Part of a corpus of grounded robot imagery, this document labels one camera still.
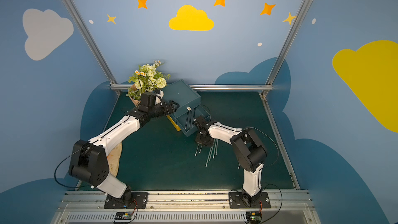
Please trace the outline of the yellow bottom drawer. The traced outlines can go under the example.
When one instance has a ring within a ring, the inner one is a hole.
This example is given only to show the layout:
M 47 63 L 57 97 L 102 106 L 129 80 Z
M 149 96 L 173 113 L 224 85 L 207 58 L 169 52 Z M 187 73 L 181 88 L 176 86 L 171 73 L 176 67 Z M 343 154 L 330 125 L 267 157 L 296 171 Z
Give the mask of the yellow bottom drawer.
M 168 120 L 171 122 L 171 124 L 174 126 L 174 128 L 177 130 L 177 132 L 181 131 L 181 128 L 179 125 L 173 120 L 173 118 L 170 115 L 167 115 Z

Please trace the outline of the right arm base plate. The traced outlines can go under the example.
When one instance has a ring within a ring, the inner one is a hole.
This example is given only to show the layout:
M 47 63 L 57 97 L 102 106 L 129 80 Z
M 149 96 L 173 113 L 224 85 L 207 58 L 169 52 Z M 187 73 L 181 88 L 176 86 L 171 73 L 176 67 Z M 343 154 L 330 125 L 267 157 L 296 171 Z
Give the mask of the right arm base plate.
M 230 191 L 228 199 L 230 208 L 271 208 L 267 192 L 259 192 L 251 197 L 244 192 Z

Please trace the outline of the teal drawer cabinet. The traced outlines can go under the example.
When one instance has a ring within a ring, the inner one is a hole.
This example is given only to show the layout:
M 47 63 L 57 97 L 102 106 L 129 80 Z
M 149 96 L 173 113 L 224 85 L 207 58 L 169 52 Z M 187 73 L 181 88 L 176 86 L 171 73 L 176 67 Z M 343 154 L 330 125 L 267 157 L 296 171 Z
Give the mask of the teal drawer cabinet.
M 162 89 L 165 101 L 175 101 L 179 109 L 170 116 L 179 117 L 190 110 L 195 109 L 201 103 L 201 96 L 192 89 L 184 80 L 179 80 Z

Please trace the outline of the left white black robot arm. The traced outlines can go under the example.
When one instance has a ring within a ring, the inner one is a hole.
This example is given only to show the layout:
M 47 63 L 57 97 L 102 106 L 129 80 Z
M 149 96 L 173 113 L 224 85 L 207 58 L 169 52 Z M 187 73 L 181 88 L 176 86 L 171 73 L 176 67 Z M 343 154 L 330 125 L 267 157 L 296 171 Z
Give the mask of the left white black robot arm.
M 127 205 L 132 201 L 131 189 L 111 174 L 107 160 L 109 153 L 151 119 L 172 114 L 178 108 L 178 103 L 165 100 L 161 100 L 158 104 L 139 105 L 98 136 L 88 141 L 77 141 L 73 147 L 69 175 Z

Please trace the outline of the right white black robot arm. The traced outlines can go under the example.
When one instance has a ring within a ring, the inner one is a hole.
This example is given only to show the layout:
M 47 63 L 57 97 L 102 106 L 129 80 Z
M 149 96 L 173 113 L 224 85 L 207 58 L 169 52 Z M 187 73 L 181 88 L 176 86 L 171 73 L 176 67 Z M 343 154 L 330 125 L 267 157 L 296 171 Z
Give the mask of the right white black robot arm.
M 215 121 L 196 118 L 195 142 L 212 147 L 216 140 L 232 146 L 239 165 L 244 169 L 243 197 L 248 203 L 261 196 L 261 174 L 268 151 L 253 128 L 233 128 Z

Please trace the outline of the teal drawer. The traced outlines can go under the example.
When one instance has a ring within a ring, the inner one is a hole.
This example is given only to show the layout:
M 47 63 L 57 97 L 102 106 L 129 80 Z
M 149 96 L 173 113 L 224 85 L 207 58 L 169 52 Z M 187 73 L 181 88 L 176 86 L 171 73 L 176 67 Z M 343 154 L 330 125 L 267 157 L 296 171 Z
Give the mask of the teal drawer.
M 174 120 L 174 122 L 177 124 L 177 126 L 181 129 L 183 134 L 186 137 L 189 137 L 190 135 L 194 134 L 198 129 L 195 125 L 194 120 L 197 119 L 199 116 L 203 116 L 206 121 L 210 121 L 211 119 L 211 112 L 210 109 L 201 104 L 197 106 L 195 109 L 188 111 L 187 113 L 179 116 L 179 117 L 174 117 L 171 116 L 171 118 Z

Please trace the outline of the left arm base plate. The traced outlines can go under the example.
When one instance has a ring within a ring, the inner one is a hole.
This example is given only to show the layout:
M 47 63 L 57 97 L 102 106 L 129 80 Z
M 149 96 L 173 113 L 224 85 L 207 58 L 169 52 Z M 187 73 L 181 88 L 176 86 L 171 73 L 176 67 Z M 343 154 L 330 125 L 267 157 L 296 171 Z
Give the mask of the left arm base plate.
M 144 209 L 148 200 L 147 192 L 127 192 L 121 198 L 108 195 L 104 204 L 104 209 Z

